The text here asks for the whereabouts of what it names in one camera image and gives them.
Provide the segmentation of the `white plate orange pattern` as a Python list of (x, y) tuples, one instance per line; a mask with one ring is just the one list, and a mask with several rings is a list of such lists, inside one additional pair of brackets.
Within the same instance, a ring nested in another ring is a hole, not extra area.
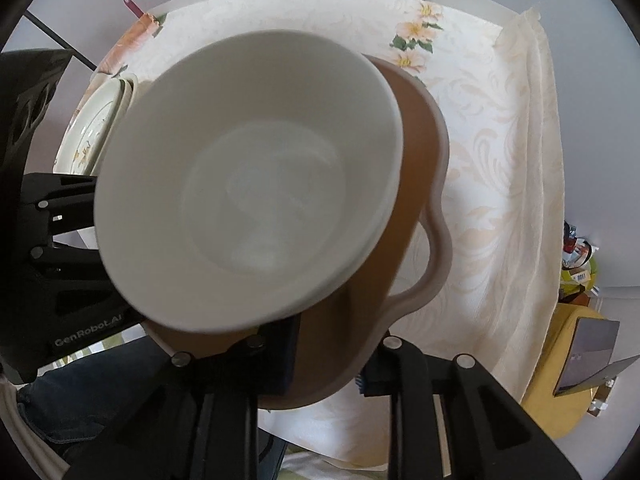
[(108, 138), (137, 99), (134, 74), (99, 74), (90, 84), (55, 155), (55, 174), (96, 176)]

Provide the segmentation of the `small white bowl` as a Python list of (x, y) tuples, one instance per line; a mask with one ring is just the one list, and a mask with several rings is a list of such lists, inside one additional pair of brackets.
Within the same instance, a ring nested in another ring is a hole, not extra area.
[(201, 48), (113, 132), (94, 223), (107, 274), (143, 316), (222, 333), (343, 285), (390, 218), (399, 105), (359, 52), (292, 30)]

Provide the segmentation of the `yellow stool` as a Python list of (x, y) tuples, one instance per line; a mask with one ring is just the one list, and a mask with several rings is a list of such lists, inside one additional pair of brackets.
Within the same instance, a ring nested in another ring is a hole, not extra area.
[(597, 388), (626, 366), (614, 362), (620, 322), (584, 306), (558, 304), (522, 407), (552, 439), (567, 436), (588, 413)]

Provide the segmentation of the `floral white tablecloth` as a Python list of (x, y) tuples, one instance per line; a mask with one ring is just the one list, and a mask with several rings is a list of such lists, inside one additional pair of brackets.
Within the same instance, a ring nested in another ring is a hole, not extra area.
[[(113, 58), (145, 84), (217, 41), (270, 30), (333, 40), (424, 84), (442, 112), (449, 162), (442, 213), (452, 260), (444, 286), (385, 335), (451, 359), (469, 353), (515, 399), (536, 370), (559, 291), (564, 172), (548, 38), (527, 11), (498, 26), (435, 0), (209, 0), (142, 18)], [(417, 226), (390, 291), (411, 288), (430, 260)], [(184, 332), (146, 319), (167, 351), (211, 356), (253, 327)], [(384, 474), (390, 408), (351, 380), (302, 408), (261, 408), (263, 430), (294, 445), (285, 467), (316, 479)]]

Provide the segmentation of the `pink handled broom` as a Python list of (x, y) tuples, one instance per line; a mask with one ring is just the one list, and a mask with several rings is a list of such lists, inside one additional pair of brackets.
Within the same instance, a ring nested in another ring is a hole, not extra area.
[(134, 2), (134, 0), (122, 0), (122, 2), (126, 6), (126, 8), (132, 14), (134, 14), (136, 18), (142, 18), (144, 12), (140, 9), (140, 6), (138, 6), (137, 3)]

